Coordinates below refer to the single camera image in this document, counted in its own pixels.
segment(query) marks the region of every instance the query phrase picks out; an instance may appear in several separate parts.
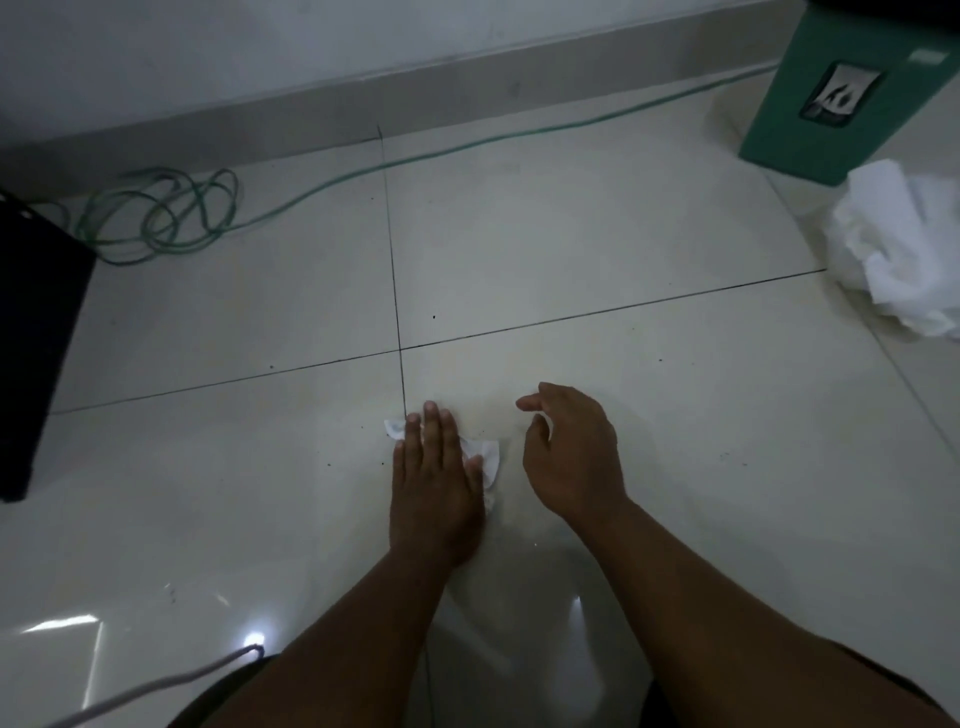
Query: trash bin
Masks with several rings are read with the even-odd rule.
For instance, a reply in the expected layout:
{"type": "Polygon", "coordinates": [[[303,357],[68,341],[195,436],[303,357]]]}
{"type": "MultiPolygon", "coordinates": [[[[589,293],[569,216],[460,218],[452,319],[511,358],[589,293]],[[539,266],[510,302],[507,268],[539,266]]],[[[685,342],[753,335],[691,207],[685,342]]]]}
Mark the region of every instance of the trash bin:
{"type": "Polygon", "coordinates": [[[958,69],[956,0],[815,0],[740,156],[840,184],[958,69]]]}

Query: green cable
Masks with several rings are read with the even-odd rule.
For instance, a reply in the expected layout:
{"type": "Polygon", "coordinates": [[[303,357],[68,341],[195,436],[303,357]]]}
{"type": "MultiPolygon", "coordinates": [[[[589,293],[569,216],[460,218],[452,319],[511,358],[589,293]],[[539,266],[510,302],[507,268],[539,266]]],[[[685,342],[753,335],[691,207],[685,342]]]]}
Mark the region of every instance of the green cable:
{"type": "MultiPolygon", "coordinates": [[[[242,223],[234,223],[240,193],[240,181],[232,170],[218,170],[203,182],[196,182],[186,172],[178,169],[154,167],[151,169],[138,170],[123,176],[123,179],[136,181],[136,185],[133,188],[101,191],[90,195],[84,205],[76,227],[72,230],[72,234],[78,240],[92,248],[97,253],[97,256],[109,265],[137,265],[152,260],[158,255],[186,255],[197,253],[215,243],[228,232],[240,231],[258,223],[273,220],[291,207],[299,205],[307,198],[323,192],[325,189],[350,180],[355,180],[364,175],[382,172],[406,164],[413,164],[418,161],[446,157],[447,155],[457,154],[467,149],[474,149],[484,146],[485,144],[493,144],[494,142],[504,141],[506,139],[518,139],[523,136],[536,136],[545,133],[562,132],[569,129],[582,129],[583,127],[589,127],[593,124],[600,124],[604,121],[618,119],[621,116],[628,116],[633,113],[638,113],[639,111],[645,111],[662,106],[663,104],[669,104],[673,101],[679,101],[688,96],[704,93],[705,91],[710,91],[720,86],[735,84],[738,81],[769,73],[776,68],[776,65],[770,65],[753,71],[747,71],[720,81],[713,81],[709,84],[695,86],[686,91],[662,96],[653,101],[636,104],[626,109],[593,116],[583,121],[553,124],[546,127],[528,129],[523,132],[496,134],[466,144],[460,144],[459,146],[442,149],[439,152],[427,152],[421,155],[414,155],[412,157],[396,159],[394,161],[357,169],[318,184],[283,205],[256,215],[242,223]],[[166,190],[160,193],[149,191],[152,187],[159,184],[166,185],[166,190]],[[209,210],[207,209],[207,197],[210,194],[223,194],[227,198],[227,208],[216,220],[211,220],[209,210]],[[125,238],[101,237],[101,231],[109,220],[124,206],[134,200],[144,200],[150,203],[150,207],[140,221],[139,234],[125,238]],[[175,211],[174,206],[184,200],[188,200],[188,204],[179,212],[175,211]],[[203,232],[181,240],[181,226],[194,212],[200,215],[203,232]],[[143,244],[147,249],[146,252],[140,257],[132,259],[116,259],[106,255],[111,248],[129,245],[131,243],[143,244]]],[[[58,208],[63,217],[62,227],[69,231],[70,214],[67,208],[60,203],[50,204],[58,208]]]]}

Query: forearm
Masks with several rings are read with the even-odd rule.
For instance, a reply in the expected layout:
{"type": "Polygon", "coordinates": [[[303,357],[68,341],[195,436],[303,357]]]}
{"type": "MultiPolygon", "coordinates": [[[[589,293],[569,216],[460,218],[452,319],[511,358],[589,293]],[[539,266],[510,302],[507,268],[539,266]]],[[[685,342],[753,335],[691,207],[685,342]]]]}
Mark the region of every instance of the forearm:
{"type": "Polygon", "coordinates": [[[396,725],[450,571],[391,550],[205,728],[396,725]]]}
{"type": "Polygon", "coordinates": [[[683,725],[954,725],[749,595],[635,504],[574,527],[683,725]]]}

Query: wall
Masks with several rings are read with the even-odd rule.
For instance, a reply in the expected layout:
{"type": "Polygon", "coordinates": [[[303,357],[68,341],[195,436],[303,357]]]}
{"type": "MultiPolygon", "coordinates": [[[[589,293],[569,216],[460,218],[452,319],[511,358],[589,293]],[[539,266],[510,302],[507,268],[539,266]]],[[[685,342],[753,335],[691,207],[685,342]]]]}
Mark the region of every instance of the wall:
{"type": "Polygon", "coordinates": [[[0,0],[0,147],[750,0],[0,0]]]}

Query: crumpled tissue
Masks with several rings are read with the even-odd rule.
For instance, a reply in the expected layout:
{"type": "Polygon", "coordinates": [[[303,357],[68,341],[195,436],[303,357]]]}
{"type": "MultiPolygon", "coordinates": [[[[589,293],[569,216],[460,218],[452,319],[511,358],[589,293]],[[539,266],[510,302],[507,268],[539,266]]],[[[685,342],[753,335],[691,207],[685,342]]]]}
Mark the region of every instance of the crumpled tissue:
{"type": "MultiPolygon", "coordinates": [[[[398,441],[404,439],[405,422],[403,420],[384,420],[383,424],[392,439],[398,441]]],[[[496,472],[500,469],[500,443],[496,440],[470,440],[461,437],[460,450],[464,454],[465,462],[474,455],[483,455],[483,504],[489,515],[494,503],[493,482],[496,480],[496,472]]]]}
{"type": "Polygon", "coordinates": [[[825,227],[830,274],[917,333],[960,339],[957,182],[907,177],[884,159],[851,171],[849,183],[825,227]]]}

